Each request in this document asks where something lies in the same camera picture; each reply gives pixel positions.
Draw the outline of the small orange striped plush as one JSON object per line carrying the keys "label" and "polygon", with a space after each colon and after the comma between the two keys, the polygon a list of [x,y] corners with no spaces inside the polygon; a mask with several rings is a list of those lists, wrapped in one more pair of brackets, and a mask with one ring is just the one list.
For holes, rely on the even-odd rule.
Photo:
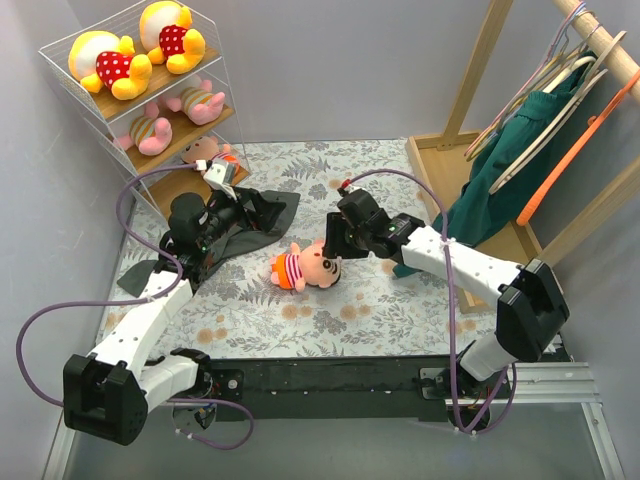
{"label": "small orange striped plush", "polygon": [[288,253],[270,259],[271,283],[284,290],[302,292],[307,286],[330,288],[341,277],[341,259],[329,259],[323,254],[325,241],[317,239],[301,249],[292,243]]}

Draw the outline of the peach doll plush striped shirt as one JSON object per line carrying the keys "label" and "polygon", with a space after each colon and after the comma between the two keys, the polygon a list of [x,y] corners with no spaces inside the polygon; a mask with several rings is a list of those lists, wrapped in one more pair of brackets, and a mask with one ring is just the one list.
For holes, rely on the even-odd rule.
{"label": "peach doll plush striped shirt", "polygon": [[215,136],[202,136],[187,145],[180,153],[184,163],[194,163],[196,160],[225,160],[238,164],[236,155],[229,144],[220,144]]}

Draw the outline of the pink frog plush striped shirt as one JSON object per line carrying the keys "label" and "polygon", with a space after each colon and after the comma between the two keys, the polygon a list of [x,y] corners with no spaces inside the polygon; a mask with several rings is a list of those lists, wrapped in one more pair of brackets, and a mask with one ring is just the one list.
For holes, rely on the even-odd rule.
{"label": "pink frog plush striped shirt", "polygon": [[225,100],[224,92],[213,91],[211,80],[194,75],[166,90],[159,102],[174,113],[184,113],[195,125],[204,125],[220,117]]}

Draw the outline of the pink pig plush striped hat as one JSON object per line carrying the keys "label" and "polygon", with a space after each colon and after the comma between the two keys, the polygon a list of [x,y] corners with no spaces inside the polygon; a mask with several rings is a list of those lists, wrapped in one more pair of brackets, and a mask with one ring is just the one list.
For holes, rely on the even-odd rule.
{"label": "pink pig plush striped hat", "polygon": [[116,147],[128,150],[132,147],[144,156],[157,156],[170,144],[173,131],[170,121],[160,115],[155,101],[135,109],[113,127],[112,143]]}

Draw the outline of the yellow bear plush polka shirt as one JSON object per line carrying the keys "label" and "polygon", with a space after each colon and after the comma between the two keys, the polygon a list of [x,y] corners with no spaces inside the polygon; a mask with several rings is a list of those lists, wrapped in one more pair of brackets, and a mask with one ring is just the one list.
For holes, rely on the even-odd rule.
{"label": "yellow bear plush polka shirt", "polygon": [[203,59],[206,41],[192,27],[191,10],[175,1],[157,1],[143,10],[140,41],[154,65],[164,64],[171,74],[193,70]]}

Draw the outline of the orange bear plush polka shirt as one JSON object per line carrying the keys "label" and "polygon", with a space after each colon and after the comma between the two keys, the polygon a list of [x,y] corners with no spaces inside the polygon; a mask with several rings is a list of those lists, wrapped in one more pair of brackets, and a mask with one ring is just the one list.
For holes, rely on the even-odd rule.
{"label": "orange bear plush polka shirt", "polygon": [[133,39],[107,31],[87,31],[78,36],[68,55],[72,76],[89,93],[106,88],[117,100],[132,100],[148,88],[152,64],[136,54]]}

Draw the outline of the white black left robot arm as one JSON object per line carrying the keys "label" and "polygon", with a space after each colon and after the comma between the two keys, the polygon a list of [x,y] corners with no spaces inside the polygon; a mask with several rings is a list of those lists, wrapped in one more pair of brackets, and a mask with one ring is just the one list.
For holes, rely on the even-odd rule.
{"label": "white black left robot arm", "polygon": [[65,425],[131,444],[148,414],[185,393],[205,398],[213,386],[209,356],[178,349],[153,365],[150,352],[173,317],[218,269],[227,247],[261,249],[281,238],[295,217],[299,195],[234,187],[208,200],[183,193],[170,205],[161,253],[140,295],[117,327],[85,356],[63,369]]}

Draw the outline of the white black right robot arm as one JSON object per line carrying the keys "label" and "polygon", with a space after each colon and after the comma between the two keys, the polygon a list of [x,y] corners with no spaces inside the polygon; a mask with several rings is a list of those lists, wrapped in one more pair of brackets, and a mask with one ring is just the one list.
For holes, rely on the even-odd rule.
{"label": "white black right robot arm", "polygon": [[539,361],[570,315],[548,264],[534,259],[519,265],[443,239],[416,217],[389,217],[362,189],[328,213],[323,253],[329,259],[391,259],[450,280],[495,309],[494,331],[457,354],[441,374],[442,385],[464,397],[479,395],[490,377],[516,361]]}

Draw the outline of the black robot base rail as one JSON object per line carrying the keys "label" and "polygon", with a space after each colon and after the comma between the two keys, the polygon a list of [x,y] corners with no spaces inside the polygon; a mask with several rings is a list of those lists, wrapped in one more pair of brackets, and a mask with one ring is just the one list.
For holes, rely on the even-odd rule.
{"label": "black robot base rail", "polygon": [[75,355],[63,370],[68,427],[130,444],[149,413],[174,400],[200,424],[267,419],[453,422],[444,356],[213,360],[190,349],[140,372]]}

